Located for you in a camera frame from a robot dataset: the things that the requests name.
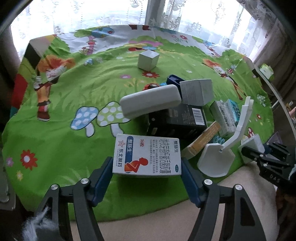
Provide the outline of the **small white cube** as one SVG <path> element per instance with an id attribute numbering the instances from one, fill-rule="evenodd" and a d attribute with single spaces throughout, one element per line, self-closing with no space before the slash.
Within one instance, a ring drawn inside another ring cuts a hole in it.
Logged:
<path id="1" fill-rule="evenodd" d="M 156 67 L 158 60 L 159 53 L 147 50 L 139 54 L 137 66 L 144 71 L 151 71 Z"/>

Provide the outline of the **red toy truck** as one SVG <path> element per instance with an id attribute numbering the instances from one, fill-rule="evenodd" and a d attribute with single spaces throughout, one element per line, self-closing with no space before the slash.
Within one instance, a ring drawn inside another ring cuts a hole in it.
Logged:
<path id="1" fill-rule="evenodd" d="M 146 84 L 142 90 L 153 89 L 153 88 L 157 88 L 157 87 L 161 87 L 161 86 L 166 86 L 166 85 L 167 85 L 166 83 L 161 83 L 161 84 L 150 83 L 150 84 Z"/>

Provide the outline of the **purple storage box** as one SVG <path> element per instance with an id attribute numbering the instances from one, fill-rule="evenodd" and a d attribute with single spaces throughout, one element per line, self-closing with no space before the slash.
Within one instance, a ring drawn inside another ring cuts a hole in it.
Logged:
<path id="1" fill-rule="evenodd" d="M 275 132 L 275 133 L 269 138 L 269 140 L 267 141 L 267 143 L 269 143 L 269 144 L 272 144 L 272 143 L 283 144 L 279 132 Z"/>

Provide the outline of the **white medicine box red figure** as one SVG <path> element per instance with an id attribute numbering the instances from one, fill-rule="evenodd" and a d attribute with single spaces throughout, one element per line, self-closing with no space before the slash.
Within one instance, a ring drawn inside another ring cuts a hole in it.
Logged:
<path id="1" fill-rule="evenodd" d="M 181 175 L 179 139 L 118 134 L 112 172 L 144 177 Z"/>

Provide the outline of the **white cube cosmetic box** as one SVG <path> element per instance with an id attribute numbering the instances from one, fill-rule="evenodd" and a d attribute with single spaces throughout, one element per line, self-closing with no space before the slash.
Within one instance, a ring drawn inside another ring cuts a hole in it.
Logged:
<path id="1" fill-rule="evenodd" d="M 255 134 L 254 136 L 241 140 L 241 145 L 238 147 L 238 152 L 242 158 L 243 164 L 248 164 L 252 162 L 252 160 L 248 157 L 243 156 L 242 154 L 242 148 L 244 147 L 250 147 L 256 151 L 259 151 L 261 153 L 265 152 L 264 145 L 261 142 L 259 134 Z"/>

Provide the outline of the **white plastic stand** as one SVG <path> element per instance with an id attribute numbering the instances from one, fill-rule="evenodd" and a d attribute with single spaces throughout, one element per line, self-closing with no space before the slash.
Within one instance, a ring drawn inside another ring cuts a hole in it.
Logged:
<path id="1" fill-rule="evenodd" d="M 198 169 L 206 176 L 219 178 L 226 176 L 235 159 L 235 154 L 231 148 L 241 141 L 250 116 L 252 114 L 254 100 L 250 96 L 246 97 L 245 103 L 241 109 L 241 115 L 236 126 L 234 135 L 224 144 L 207 144 L 197 163 Z"/>

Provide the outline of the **white plastic case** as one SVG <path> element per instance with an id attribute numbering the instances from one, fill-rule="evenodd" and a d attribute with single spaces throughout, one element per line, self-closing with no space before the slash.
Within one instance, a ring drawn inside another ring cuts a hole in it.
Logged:
<path id="1" fill-rule="evenodd" d="M 134 119 L 178 106 L 182 99 L 175 85 L 160 86 L 122 97 L 119 101 L 125 118 Z"/>

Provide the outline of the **yellow tan long box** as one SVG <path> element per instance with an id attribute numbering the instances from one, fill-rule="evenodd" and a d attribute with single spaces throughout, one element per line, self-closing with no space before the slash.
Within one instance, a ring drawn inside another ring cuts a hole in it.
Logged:
<path id="1" fill-rule="evenodd" d="M 214 121 L 194 142 L 181 151 L 181 157 L 187 160 L 195 157 L 220 130 L 221 125 Z"/>

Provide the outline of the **grey white carton box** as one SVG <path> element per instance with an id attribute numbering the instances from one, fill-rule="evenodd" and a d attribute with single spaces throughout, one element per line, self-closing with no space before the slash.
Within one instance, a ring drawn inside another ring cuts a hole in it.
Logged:
<path id="1" fill-rule="evenodd" d="M 180 82 L 182 103 L 205 106 L 214 98 L 211 79 L 195 79 Z"/>

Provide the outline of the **dark blue small box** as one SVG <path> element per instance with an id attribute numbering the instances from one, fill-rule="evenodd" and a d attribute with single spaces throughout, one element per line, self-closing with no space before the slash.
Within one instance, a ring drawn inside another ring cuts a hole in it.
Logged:
<path id="1" fill-rule="evenodd" d="M 166 79 L 166 84 L 169 85 L 169 84 L 173 84 L 175 85 L 179 92 L 181 92 L 181 85 L 180 85 L 180 82 L 184 81 L 184 79 L 176 76 L 176 75 L 173 75 L 171 74 L 170 76 L 167 77 Z"/>

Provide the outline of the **teal foil box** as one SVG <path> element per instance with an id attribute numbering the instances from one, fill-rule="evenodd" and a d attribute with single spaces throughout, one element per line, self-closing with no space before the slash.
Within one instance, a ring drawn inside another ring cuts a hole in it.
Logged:
<path id="1" fill-rule="evenodd" d="M 225 104 L 226 104 L 227 108 L 229 109 L 229 113 L 230 113 L 235 125 L 238 125 L 239 119 L 240 119 L 240 110 L 239 110 L 238 104 L 231 99 L 228 99 L 225 102 Z"/>

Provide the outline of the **white curved shelf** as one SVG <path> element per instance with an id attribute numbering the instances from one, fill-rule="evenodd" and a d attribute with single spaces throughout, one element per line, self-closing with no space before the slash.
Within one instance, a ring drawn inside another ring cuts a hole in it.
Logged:
<path id="1" fill-rule="evenodd" d="M 286 117 L 287 117 L 287 119 L 288 119 L 288 122 L 289 122 L 289 124 L 290 124 L 290 127 L 291 127 L 291 129 L 292 129 L 292 132 L 293 132 L 293 135 L 295 136 L 295 126 L 294 126 L 294 124 L 293 124 L 293 122 L 292 122 L 292 118 L 290 117 L 290 114 L 289 114 L 289 112 L 288 112 L 288 110 L 287 110 L 287 107 L 286 107 L 286 105 L 285 105 L 285 103 L 284 103 L 284 101 L 283 101 L 283 99 L 282 99 L 282 97 L 281 97 L 281 95 L 280 95 L 280 93 L 278 92 L 278 90 L 274 87 L 274 85 L 264 76 L 264 74 L 260 71 L 260 69 L 256 66 L 256 65 L 254 65 L 254 69 L 255 69 L 255 71 L 256 71 L 256 73 L 264 80 L 264 82 L 267 84 L 267 86 L 271 89 L 271 91 L 274 93 L 274 95 L 275 95 L 275 97 L 276 97 L 276 99 L 277 99 L 277 101 L 276 102 L 278 102 L 279 104 L 280 104 L 280 106 L 282 107 L 282 109 L 283 109 L 283 112 L 285 113 L 285 115 L 286 115 Z"/>

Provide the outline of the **black barcode box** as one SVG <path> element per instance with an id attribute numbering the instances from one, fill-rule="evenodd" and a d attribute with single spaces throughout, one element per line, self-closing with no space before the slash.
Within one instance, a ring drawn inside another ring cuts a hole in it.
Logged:
<path id="1" fill-rule="evenodd" d="M 183 150 L 207 129 L 207 121 L 200 106 L 179 104 L 148 114 L 147 135 L 178 138 Z"/>

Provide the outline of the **green tissue pack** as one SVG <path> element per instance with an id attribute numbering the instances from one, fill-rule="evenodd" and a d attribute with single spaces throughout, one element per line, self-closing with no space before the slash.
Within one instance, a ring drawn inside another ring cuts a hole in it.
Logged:
<path id="1" fill-rule="evenodd" d="M 273 81 L 274 80 L 274 71 L 273 69 L 268 66 L 267 64 L 263 63 L 260 68 L 260 72 L 269 80 Z"/>

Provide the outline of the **green cartoon print cloth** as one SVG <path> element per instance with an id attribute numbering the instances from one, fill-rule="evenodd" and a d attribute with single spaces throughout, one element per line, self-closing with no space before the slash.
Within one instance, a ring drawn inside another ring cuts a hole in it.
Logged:
<path id="1" fill-rule="evenodd" d="M 254 100 L 246 135 L 273 134 L 273 112 L 260 80 L 242 54 L 205 40 L 158 27 L 94 27 L 37 39 L 40 55 L 27 49 L 14 90 L 17 113 L 2 134 L 9 180 L 28 211 L 49 186 L 75 184 L 113 155 L 119 131 L 143 135 L 146 125 L 120 114 L 119 100 L 146 84 L 210 78 L 216 100 L 242 105 Z M 151 71 L 137 66 L 140 53 L 159 60 Z"/>

